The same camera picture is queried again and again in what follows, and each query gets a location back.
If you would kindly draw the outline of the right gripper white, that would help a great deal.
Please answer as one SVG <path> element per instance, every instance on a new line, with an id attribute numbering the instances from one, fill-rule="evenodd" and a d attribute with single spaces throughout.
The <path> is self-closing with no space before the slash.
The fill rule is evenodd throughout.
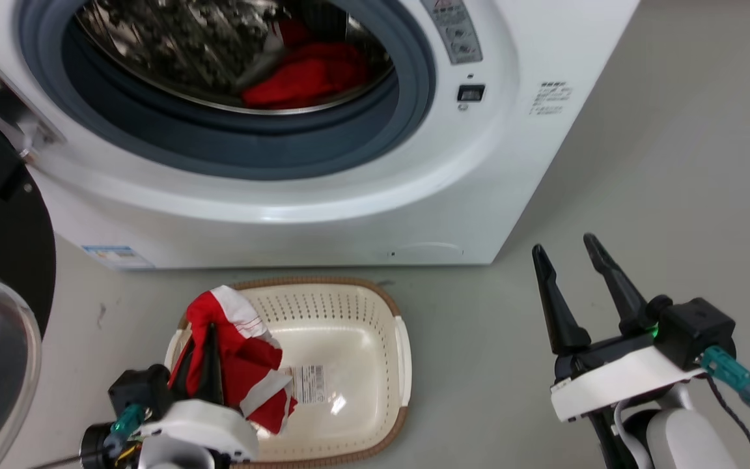
<path id="1" fill-rule="evenodd" d="M 612 296 L 621 335 L 637 336 L 591 344 L 589 333 L 578 326 L 568 308 L 547 252 L 541 244 L 533 247 L 549 343 L 556 356 L 550 400 L 560 421 L 571 421 L 703 374 L 696 365 L 687 370 L 679 368 L 655 347 L 654 334 L 649 330 L 657 326 L 658 319 L 648 314 L 648 301 L 595 234 L 584 234 L 583 243 Z"/>

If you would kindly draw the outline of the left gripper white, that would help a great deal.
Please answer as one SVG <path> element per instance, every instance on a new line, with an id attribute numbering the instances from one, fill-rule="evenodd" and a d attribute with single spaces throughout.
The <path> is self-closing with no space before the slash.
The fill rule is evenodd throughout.
<path id="1" fill-rule="evenodd" d="M 225 404 L 216 324 L 206 327 L 199 347 L 201 377 L 191 376 L 194 339 L 182 348 L 169 381 L 173 404 L 163 418 L 141 427 L 138 468 L 227 468 L 258 460 L 258 435 L 253 426 Z"/>

